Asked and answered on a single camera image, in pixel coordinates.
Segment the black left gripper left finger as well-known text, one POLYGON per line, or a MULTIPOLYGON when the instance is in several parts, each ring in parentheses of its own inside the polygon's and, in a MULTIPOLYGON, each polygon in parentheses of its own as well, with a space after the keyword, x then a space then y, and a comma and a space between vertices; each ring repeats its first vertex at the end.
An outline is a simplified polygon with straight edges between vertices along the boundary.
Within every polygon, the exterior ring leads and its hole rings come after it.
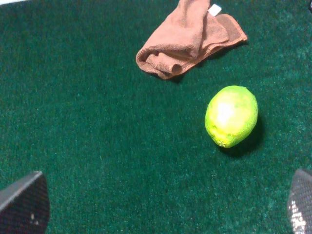
POLYGON ((0 191, 2 234, 43 234, 50 219, 47 180, 34 171, 0 191))

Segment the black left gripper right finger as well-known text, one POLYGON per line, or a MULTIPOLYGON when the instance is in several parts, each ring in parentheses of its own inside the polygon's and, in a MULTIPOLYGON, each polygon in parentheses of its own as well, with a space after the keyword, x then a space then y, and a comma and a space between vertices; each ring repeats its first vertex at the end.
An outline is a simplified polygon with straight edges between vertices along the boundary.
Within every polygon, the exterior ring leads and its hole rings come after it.
POLYGON ((292 177, 287 211, 295 234, 312 234, 312 172, 296 170, 292 177))

